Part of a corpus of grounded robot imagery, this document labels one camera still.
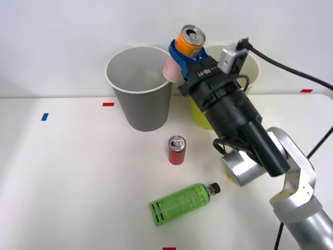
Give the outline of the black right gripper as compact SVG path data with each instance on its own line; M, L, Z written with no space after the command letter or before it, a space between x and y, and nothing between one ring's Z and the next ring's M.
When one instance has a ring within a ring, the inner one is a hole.
M240 70L245 62L241 56L233 63L231 72L224 73L217 61L208 56L204 47L200 49L195 60L182 54L172 40L169 46L168 81L178 82L185 78L179 91L183 96L190 96L201 112L225 97L235 97L237 100L245 97L237 79L244 78Z

